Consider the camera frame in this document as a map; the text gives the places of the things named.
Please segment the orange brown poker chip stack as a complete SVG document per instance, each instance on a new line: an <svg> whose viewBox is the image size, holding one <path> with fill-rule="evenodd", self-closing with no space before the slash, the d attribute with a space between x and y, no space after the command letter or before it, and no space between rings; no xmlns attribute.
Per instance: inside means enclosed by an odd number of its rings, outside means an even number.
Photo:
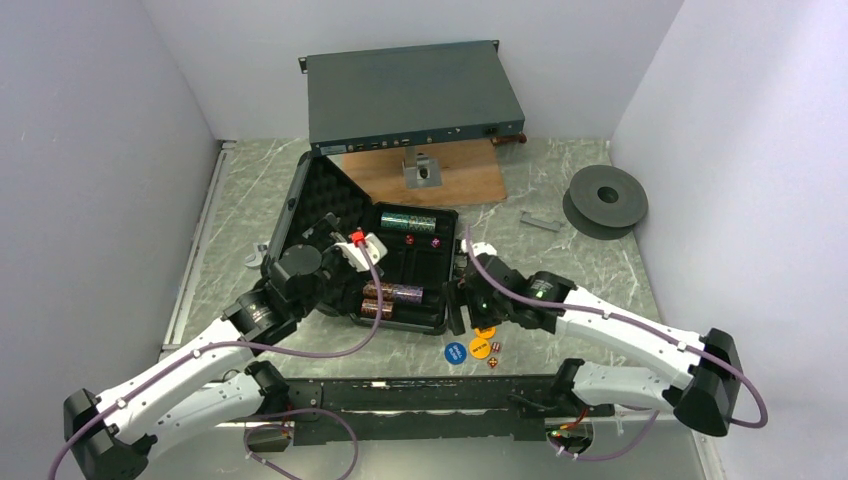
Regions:
<svg viewBox="0 0 848 480"><path fill-rule="evenodd" d="M377 299L382 296L384 300L393 301L396 296L396 287L391 283L377 285L375 282L369 281L363 286L362 294L369 299Z"/></svg>

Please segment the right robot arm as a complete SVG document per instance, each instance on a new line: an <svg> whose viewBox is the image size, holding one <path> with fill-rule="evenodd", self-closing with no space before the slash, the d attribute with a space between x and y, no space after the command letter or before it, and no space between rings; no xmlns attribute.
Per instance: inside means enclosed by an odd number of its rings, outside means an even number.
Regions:
<svg viewBox="0 0 848 480"><path fill-rule="evenodd" d="M735 340L712 328L705 334L640 317L548 271L524 276L500 258L471 258L461 276L442 286L454 334L514 323L527 330L592 341L631 360L603 366L583 359L562 362L550 387L564 415L607 404L672 414L686 427L724 437L743 385Z"/></svg>

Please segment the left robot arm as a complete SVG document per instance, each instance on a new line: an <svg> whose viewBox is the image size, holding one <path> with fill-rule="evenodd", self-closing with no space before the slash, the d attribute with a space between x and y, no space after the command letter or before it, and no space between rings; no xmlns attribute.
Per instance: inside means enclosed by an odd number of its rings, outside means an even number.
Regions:
<svg viewBox="0 0 848 480"><path fill-rule="evenodd" d="M259 360L292 355L281 341L335 294L380 276L387 248L360 229L343 235L327 214L286 246L270 244L261 277L205 330L134 378L95 394L81 389L63 404L65 444L48 476L71 454L87 479L135 479L149 462L220 423L272 420L290 406L290 386Z"/></svg>

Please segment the purple poker chip stack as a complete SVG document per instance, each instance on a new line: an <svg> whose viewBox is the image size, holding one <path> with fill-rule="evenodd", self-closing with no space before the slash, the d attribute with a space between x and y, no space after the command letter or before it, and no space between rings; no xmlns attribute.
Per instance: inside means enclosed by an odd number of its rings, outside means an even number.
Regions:
<svg viewBox="0 0 848 480"><path fill-rule="evenodd" d="M424 289L419 286L396 285L393 290L394 301L400 303L421 304L423 295Z"/></svg>

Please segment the black poker set case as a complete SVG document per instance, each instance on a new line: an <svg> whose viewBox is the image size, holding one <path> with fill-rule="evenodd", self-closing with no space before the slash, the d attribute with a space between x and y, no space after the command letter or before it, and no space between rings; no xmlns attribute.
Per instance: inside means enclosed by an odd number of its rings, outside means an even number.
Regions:
<svg viewBox="0 0 848 480"><path fill-rule="evenodd" d="M379 317L384 328L441 335L458 224L451 209L377 201L329 158L306 152L260 271L282 282L284 265L316 260L301 289L307 305L362 326Z"/></svg>

